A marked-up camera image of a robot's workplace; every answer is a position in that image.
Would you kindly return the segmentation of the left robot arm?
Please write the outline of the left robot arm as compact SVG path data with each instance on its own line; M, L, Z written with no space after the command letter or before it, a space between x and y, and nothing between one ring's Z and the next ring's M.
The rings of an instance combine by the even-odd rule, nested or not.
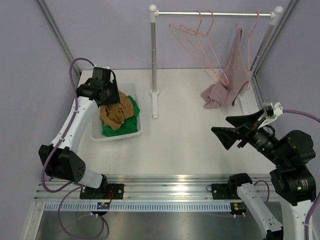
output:
M95 66L92 76L74 91L74 103L62 128L49 145L41 145L38 154L43 165L40 179L43 188L54 193L45 184L45 176L76 184L97 199L108 194L107 177L87 167L77 152L84 131L99 107L120 102L116 74L108 68Z

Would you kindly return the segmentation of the pink wire hanger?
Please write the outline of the pink wire hanger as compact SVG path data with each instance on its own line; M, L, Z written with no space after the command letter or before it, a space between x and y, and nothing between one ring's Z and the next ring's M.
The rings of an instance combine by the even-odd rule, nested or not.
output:
M199 23L195 29L183 24L169 24L168 28L175 39L205 74L215 83L218 83L222 80L219 73L222 68L216 50L210 40L211 28L215 22L215 15L211 10L207 11L209 13L210 23L204 32L202 32L201 29L204 15L199 10L196 10L195 12L200 17Z

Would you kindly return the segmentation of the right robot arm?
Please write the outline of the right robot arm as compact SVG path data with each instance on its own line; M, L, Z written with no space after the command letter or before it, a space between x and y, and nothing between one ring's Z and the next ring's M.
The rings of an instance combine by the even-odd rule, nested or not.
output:
M313 236L312 214L320 202L315 178L307 168L307 163L316 156L314 142L301 130L292 130L282 139L275 137L270 123L285 112L280 105L269 106L253 114L226 117L231 127L211 128L226 150L235 142L239 142L238 148L250 144L275 165L269 174L280 197L282 222L258 196L247 173L231 175L225 188L212 184L211 190L242 200L264 240L309 240Z

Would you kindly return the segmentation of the green tank top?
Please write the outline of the green tank top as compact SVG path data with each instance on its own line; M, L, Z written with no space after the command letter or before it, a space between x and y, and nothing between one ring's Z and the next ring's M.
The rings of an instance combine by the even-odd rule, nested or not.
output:
M127 95L127 96L133 104L134 115L130 118L127 118L118 130L112 130L110 126L105 126L101 121L102 135L106 137L115 137L115 136L133 134L138 131L138 116L140 114L140 108L137 102L132 98L132 96L130 95Z

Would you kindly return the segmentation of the brown tank top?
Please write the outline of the brown tank top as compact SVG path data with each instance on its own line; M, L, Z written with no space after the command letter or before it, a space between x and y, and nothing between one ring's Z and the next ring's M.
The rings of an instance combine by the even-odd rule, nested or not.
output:
M124 121L134 116L134 106L127 95L119 91L120 103L103 105L99 108L99 119L102 123L118 130Z

